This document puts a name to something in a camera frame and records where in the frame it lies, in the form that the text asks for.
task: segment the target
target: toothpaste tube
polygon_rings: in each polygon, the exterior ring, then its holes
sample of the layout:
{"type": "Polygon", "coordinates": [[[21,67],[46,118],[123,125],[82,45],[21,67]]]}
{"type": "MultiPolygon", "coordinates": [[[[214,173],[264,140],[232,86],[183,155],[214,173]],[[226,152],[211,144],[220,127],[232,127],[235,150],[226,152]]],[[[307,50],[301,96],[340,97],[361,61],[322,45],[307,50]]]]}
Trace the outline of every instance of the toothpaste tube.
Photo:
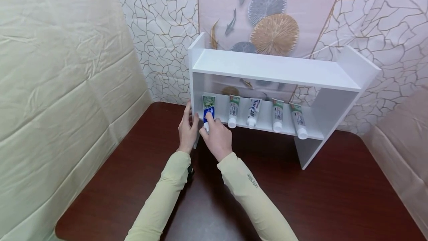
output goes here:
{"type": "Polygon", "coordinates": [[[272,99],[273,101],[273,131],[281,132],[282,131],[282,115],[284,112],[284,101],[272,99]]]}
{"type": "Polygon", "coordinates": [[[303,119],[302,106],[290,103],[290,109],[292,111],[293,123],[296,128],[296,133],[299,139],[307,139],[308,132],[306,131],[305,120],[303,119]]]}
{"type": "Polygon", "coordinates": [[[204,105],[204,128],[206,129],[207,133],[210,133],[210,128],[208,125],[208,121],[205,118],[206,114],[210,112],[214,118],[214,104],[215,104],[215,96],[202,96],[203,105],[204,105]]]}
{"type": "Polygon", "coordinates": [[[236,128],[239,102],[239,96],[229,95],[229,120],[227,121],[229,128],[236,128]]]}
{"type": "Polygon", "coordinates": [[[254,128],[254,126],[257,123],[257,118],[259,117],[259,111],[260,111],[260,103],[262,102],[262,99],[254,99],[250,98],[251,105],[248,109],[248,119],[247,124],[248,128],[254,128]]]}

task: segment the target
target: golden circular leaf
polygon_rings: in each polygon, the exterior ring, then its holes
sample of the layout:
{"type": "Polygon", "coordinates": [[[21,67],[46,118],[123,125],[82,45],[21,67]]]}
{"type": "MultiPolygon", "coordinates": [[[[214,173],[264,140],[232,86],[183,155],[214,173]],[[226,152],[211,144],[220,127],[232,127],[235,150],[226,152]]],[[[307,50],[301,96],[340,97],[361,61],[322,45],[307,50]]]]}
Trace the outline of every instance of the golden circular leaf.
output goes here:
{"type": "Polygon", "coordinates": [[[250,42],[257,53],[287,56],[299,38],[299,26],[295,19],[286,14],[275,14],[263,18],[253,29],[250,42]]]}
{"type": "Polygon", "coordinates": [[[231,87],[231,86],[223,88],[222,91],[221,91],[221,93],[223,95],[235,95],[235,96],[239,96],[239,90],[237,88],[231,87]]]}

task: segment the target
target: arm sleeve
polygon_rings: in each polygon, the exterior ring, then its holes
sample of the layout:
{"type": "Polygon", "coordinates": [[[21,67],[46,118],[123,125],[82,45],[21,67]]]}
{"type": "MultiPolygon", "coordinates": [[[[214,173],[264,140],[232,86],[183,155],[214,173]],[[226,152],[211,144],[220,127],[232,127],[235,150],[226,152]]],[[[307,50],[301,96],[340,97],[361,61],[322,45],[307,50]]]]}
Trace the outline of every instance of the arm sleeve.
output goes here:
{"type": "Polygon", "coordinates": [[[262,241],[297,241],[284,216],[262,191],[253,174],[235,153],[218,165],[223,181],[242,205],[262,241]]]}
{"type": "Polygon", "coordinates": [[[177,151],[169,158],[160,180],[146,200],[125,241],[158,241],[188,178],[190,156],[177,151]]]}

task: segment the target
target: toothpaste label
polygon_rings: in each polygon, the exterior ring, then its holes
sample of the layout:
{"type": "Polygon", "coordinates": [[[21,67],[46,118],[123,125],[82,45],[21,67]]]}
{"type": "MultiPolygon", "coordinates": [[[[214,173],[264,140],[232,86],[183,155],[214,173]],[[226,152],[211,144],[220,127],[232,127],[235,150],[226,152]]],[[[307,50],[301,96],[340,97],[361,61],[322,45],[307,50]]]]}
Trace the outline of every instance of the toothpaste label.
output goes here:
{"type": "Polygon", "coordinates": [[[302,112],[302,106],[300,106],[300,105],[295,105],[293,103],[290,103],[290,107],[292,108],[292,112],[298,111],[298,112],[303,113],[302,112]]]}
{"type": "Polygon", "coordinates": [[[306,126],[305,120],[302,115],[299,115],[297,112],[294,112],[295,117],[297,117],[297,123],[301,126],[306,126]]]}
{"type": "Polygon", "coordinates": [[[229,101],[230,103],[236,103],[237,105],[239,105],[240,97],[229,95],[229,101]]]}
{"type": "Polygon", "coordinates": [[[250,108],[250,115],[248,117],[256,117],[256,109],[253,106],[250,108]]]}
{"type": "Polygon", "coordinates": [[[214,102],[215,102],[215,97],[213,96],[202,96],[203,98],[203,103],[204,103],[204,123],[207,122],[205,115],[210,112],[211,115],[214,118],[214,102]]]}
{"type": "Polygon", "coordinates": [[[257,107],[259,106],[260,101],[259,100],[253,100],[251,103],[251,108],[257,109],[257,107]]]}
{"type": "Polygon", "coordinates": [[[274,118],[282,121],[282,109],[284,109],[284,102],[282,100],[276,99],[272,99],[272,102],[274,118]]]}
{"type": "Polygon", "coordinates": [[[229,115],[237,116],[238,105],[236,103],[230,103],[229,115]]]}
{"type": "Polygon", "coordinates": [[[282,120],[282,108],[275,106],[273,108],[273,115],[275,116],[275,119],[282,120]]]}
{"type": "Polygon", "coordinates": [[[214,118],[214,106],[211,106],[210,108],[204,109],[204,123],[208,122],[207,119],[205,118],[206,114],[211,113],[211,115],[214,118]]]}

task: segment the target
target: sleeve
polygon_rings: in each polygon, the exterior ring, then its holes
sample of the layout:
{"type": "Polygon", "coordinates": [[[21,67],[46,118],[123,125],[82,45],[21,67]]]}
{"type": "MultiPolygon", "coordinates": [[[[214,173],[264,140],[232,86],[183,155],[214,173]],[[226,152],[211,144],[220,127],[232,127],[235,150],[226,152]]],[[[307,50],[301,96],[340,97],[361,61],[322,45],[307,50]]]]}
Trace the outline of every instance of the sleeve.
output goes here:
{"type": "Polygon", "coordinates": [[[298,241],[284,216],[235,153],[225,157],[217,168],[222,173],[225,185],[250,217],[262,241],[298,241]]]}
{"type": "Polygon", "coordinates": [[[171,155],[155,189],[144,203],[125,241],[158,241],[188,178],[190,156],[171,155]]]}

